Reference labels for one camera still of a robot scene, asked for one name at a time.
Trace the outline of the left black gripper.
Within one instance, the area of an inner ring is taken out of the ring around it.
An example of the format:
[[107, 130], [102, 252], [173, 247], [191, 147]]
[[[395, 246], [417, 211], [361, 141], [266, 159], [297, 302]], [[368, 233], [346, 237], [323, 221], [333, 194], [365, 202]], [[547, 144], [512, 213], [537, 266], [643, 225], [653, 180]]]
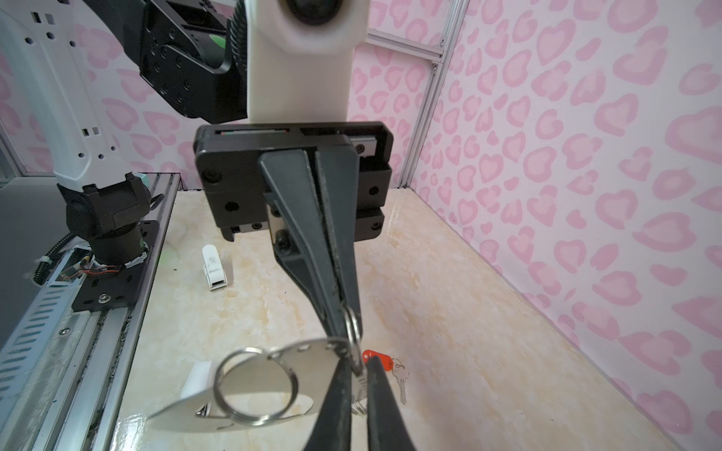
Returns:
[[[327, 336], [346, 334], [346, 308], [360, 313], [355, 240], [381, 235], [393, 140], [379, 121], [197, 130], [197, 172], [223, 238], [267, 229], [267, 203], [269, 217], [283, 222], [271, 227], [276, 261], [306, 294]], [[317, 151], [316, 188], [304, 150], [338, 144]]]

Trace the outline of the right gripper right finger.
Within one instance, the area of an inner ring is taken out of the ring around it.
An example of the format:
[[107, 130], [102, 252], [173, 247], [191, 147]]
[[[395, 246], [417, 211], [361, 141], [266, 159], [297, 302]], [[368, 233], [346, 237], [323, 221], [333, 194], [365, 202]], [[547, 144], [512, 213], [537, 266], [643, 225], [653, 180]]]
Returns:
[[370, 358], [367, 373], [368, 448], [370, 451], [416, 450], [378, 357]]

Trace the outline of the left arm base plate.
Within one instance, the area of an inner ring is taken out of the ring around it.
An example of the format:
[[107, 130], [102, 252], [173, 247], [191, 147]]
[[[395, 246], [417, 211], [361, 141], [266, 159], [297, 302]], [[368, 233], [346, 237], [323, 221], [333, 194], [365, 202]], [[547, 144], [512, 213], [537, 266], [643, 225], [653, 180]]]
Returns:
[[145, 254], [139, 262], [112, 267], [86, 274], [71, 304], [73, 312], [96, 312], [113, 308], [133, 307], [140, 298], [141, 286], [150, 268], [150, 252], [154, 249], [160, 231], [158, 221], [139, 224]]

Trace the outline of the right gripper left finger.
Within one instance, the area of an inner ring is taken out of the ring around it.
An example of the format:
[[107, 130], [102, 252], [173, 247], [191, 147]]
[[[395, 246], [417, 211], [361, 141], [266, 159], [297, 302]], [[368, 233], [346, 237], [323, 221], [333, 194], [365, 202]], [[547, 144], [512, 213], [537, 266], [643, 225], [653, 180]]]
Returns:
[[314, 428], [306, 442], [306, 451], [351, 449], [352, 374], [351, 362], [340, 360]]

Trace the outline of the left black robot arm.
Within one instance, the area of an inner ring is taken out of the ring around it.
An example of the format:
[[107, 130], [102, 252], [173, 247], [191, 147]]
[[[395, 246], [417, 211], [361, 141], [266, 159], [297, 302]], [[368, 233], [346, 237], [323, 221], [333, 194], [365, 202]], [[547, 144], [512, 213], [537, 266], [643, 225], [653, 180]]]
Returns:
[[160, 202], [121, 157], [138, 124], [160, 147], [181, 118], [217, 227], [232, 241], [270, 229], [278, 264], [329, 336], [363, 333], [355, 243], [377, 237], [393, 135], [351, 122], [356, 47], [368, 1], [90, 1], [110, 38], [92, 41], [73, 1], [5, 1], [1, 52], [24, 85], [72, 237], [90, 257], [83, 310], [133, 304]]

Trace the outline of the silver carabiner keyring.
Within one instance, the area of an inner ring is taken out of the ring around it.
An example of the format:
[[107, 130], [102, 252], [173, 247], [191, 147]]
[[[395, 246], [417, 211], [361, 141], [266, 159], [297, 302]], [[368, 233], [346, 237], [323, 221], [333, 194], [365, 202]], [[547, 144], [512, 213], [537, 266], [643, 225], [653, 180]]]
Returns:
[[295, 342], [270, 351], [244, 348], [216, 368], [210, 386], [147, 420], [152, 430], [220, 433], [270, 427], [321, 411], [337, 364], [351, 365], [351, 413], [367, 413], [367, 374], [357, 313], [344, 312], [346, 336]]

